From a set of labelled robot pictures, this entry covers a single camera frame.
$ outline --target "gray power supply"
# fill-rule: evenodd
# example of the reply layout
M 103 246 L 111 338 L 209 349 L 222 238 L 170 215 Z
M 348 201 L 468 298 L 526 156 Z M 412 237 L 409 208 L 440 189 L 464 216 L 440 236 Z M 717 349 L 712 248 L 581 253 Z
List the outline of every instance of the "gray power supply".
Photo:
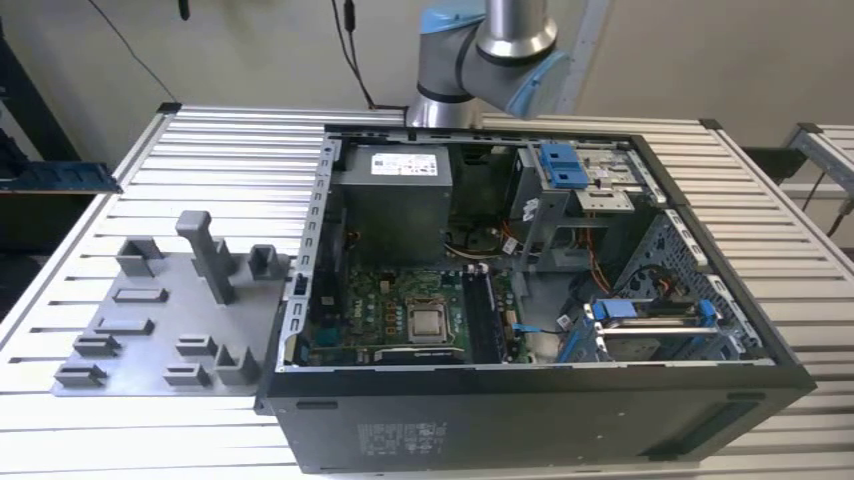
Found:
M 334 178 L 344 193 L 352 255 L 369 265 L 425 265 L 442 259 L 452 208 L 449 149 L 361 145 Z

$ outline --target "cable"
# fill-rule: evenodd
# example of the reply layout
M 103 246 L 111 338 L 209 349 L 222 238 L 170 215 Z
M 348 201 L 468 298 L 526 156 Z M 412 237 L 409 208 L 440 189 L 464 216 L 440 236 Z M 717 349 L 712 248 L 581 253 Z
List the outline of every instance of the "cable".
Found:
M 117 32 L 117 35 L 119 36 L 119 39 L 122 40 L 122 43 L 125 43 L 125 46 L 127 47 L 129 52 L 131 52 L 131 56 L 134 57 L 134 60 L 137 60 L 137 63 L 139 63 L 141 66 L 146 69 L 146 71 L 149 72 L 149 75 L 151 75 L 151 78 L 155 79 L 155 82 L 158 82 L 161 84 L 161 87 L 163 87 L 163 90 L 166 91 L 167 95 L 173 99 L 173 101 L 175 103 L 178 103 L 178 98 L 175 98 L 175 95 L 173 95 L 173 92 L 170 91 L 170 89 L 167 88 L 166 84 L 163 83 L 163 80 L 161 80 L 161 77 L 158 77 L 155 72 L 151 71 L 151 68 L 149 68 L 149 65 L 146 65 L 146 62 L 143 62 L 143 60 L 137 56 L 137 52 L 134 52 L 134 48 L 131 48 L 131 44 L 129 43 L 127 39 L 125 38 L 125 35 L 122 35 L 122 32 L 117 28 L 117 25 L 113 23 L 113 20 L 110 20 L 110 17 L 107 16 L 105 11 L 102 10 L 102 7 L 98 6 L 98 3 L 95 3 L 95 0 L 89 0 L 89 2 L 90 2 L 90 5 L 93 5 L 93 8 L 95 8 L 95 10 L 98 10 L 98 13 L 101 13 L 102 17 L 105 18 L 105 21 L 107 22 L 107 25 L 110 25 L 110 28 L 113 28 L 113 31 Z
M 457 256 L 468 258 L 469 260 L 486 260 L 489 258 L 498 258 L 501 255 L 493 255 L 493 254 L 488 254 L 488 255 L 481 255 L 481 254 L 470 254 L 470 253 L 465 253 L 461 252 L 460 250 L 457 250 L 454 247 L 452 247 L 448 243 L 445 244 L 445 248 Z
M 837 233 L 840 229 L 840 225 L 843 225 L 843 219 L 845 218 L 845 213 L 837 215 L 837 219 L 833 221 L 833 225 L 831 226 L 831 230 L 828 230 L 828 237 L 833 237 L 833 234 Z
M 629 285 L 629 283 L 632 282 L 632 279 L 636 278 L 636 275 L 644 272 L 645 270 L 658 270 L 660 273 L 665 273 L 668 278 L 672 278 L 672 279 L 677 278 L 673 271 L 668 267 L 664 267 L 656 263 L 649 263 L 646 265 L 641 265 L 636 269 L 636 271 L 629 274 L 629 277 L 626 277 L 626 280 L 624 281 L 624 283 L 614 287 L 614 292 L 620 293 L 626 288 L 626 285 Z
M 360 59 L 357 57 L 357 41 L 354 37 L 354 31 L 357 30 L 357 9 L 353 3 L 353 0 L 345 0 L 345 30 L 348 30 L 348 38 L 350 43 L 350 52 L 348 52 L 348 47 L 345 45 L 345 33 L 342 31 L 342 20 L 341 14 L 338 12 L 338 3 L 337 0 L 333 1 L 333 13 L 336 15 L 336 30 L 338 31 L 338 41 L 342 46 L 342 53 L 345 54 L 345 60 L 348 61 L 348 65 L 350 66 L 350 70 L 353 72 L 354 77 L 357 77 L 357 82 L 360 82 L 360 89 L 362 90 L 362 96 L 365 97 L 365 102 L 369 105 L 370 110 L 401 110 L 404 111 L 404 124 L 406 125 L 406 114 L 410 109 L 409 106 L 400 105 L 380 105 L 374 102 L 374 97 L 369 93 L 369 89 L 365 86 L 365 80 L 362 78 L 362 69 L 360 68 Z
M 552 335 L 564 335 L 566 333 L 566 331 L 546 330 L 533 325 L 524 325 L 522 323 L 513 324 L 513 331 L 521 333 L 549 333 Z
M 594 282 L 602 289 L 606 294 L 612 293 L 612 285 L 609 284 L 608 279 L 605 278 L 605 273 L 602 273 L 602 267 L 600 267 L 600 261 L 597 260 L 596 248 L 593 245 L 593 234 L 592 229 L 588 229 L 588 252 L 590 253 L 590 273 L 593 276 Z
M 801 210 L 804 210 L 807 212 L 807 207 L 811 205 L 811 200 L 813 200 L 813 195 L 816 195 L 816 190 L 819 190 L 819 185 L 823 183 L 823 180 L 825 179 L 825 172 L 823 172 L 823 174 L 819 176 L 819 179 L 816 180 L 816 184 L 813 185 L 813 190 L 811 190 L 811 194 L 807 196 L 807 200 L 804 201 L 804 207 L 801 207 Z
M 338 2 L 336 0 L 332 0 L 332 1 L 333 1 L 333 13 L 336 15 L 336 30 L 338 31 L 338 42 L 341 43 L 341 46 L 342 46 L 342 53 L 345 54 L 345 60 L 348 61 L 350 70 L 353 71 L 353 74 L 357 77 L 357 81 L 360 82 L 360 89 L 362 90 L 362 95 L 365 96 L 365 102 L 369 104 L 369 108 L 374 109 L 374 99 L 372 98 L 369 89 L 366 88 L 365 82 L 362 81 L 362 75 L 360 74 L 357 65 L 354 61 L 350 59 L 350 54 L 348 53 L 348 46 L 345 45 L 345 32 L 342 31 L 342 19 L 338 13 Z M 350 45 L 353 48 L 354 46 L 353 32 L 350 32 L 350 40 L 352 40 Z

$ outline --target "aluminum slotted table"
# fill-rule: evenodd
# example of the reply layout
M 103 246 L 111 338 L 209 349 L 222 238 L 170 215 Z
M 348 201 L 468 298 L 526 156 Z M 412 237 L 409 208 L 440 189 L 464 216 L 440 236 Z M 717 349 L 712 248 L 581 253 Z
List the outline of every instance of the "aluminum slotted table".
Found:
M 265 243 L 294 255 L 324 125 L 401 121 L 397 113 L 190 106 L 158 114 L 115 172 L 125 194 L 95 198 L 0 324 L 0 473 L 304 476 L 276 418 L 255 415 L 253 398 L 55 398 L 54 373 L 119 271 L 113 257 L 127 236 L 153 235 L 162 250 L 190 251 L 175 219 L 203 209 L 234 253 Z M 819 389 L 700 465 L 401 477 L 854 478 L 854 267 L 728 134 L 681 120 L 488 116 L 485 124 L 645 136 Z

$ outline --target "motherboard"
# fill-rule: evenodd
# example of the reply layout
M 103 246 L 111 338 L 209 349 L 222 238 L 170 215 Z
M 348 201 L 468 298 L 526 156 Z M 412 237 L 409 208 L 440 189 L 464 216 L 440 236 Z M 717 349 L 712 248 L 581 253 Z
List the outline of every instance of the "motherboard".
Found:
M 310 365 L 474 363 L 480 345 L 470 331 L 485 324 L 501 330 L 501 361 L 528 362 L 524 339 L 513 331 L 520 310 L 508 272 L 486 280 L 484 303 L 494 318 L 473 311 L 478 300 L 473 287 L 465 287 L 466 275 L 462 269 L 353 270 L 342 297 L 346 313 L 317 327 Z

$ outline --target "white wall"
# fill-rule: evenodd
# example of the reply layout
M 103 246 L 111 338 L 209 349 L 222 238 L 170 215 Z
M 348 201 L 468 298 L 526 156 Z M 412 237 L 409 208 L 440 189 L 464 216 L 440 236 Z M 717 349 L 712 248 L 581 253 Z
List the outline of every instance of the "white wall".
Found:
M 328 0 L 98 0 L 183 103 L 364 108 Z M 416 91 L 428 0 L 357 0 L 360 63 L 377 102 Z M 553 1 L 570 49 L 584 0 Z M 0 0 L 7 39 L 86 160 L 118 164 L 151 121 L 161 87 L 86 0 Z
M 854 124 L 854 1 L 613 0 L 584 115 L 717 118 L 744 145 Z

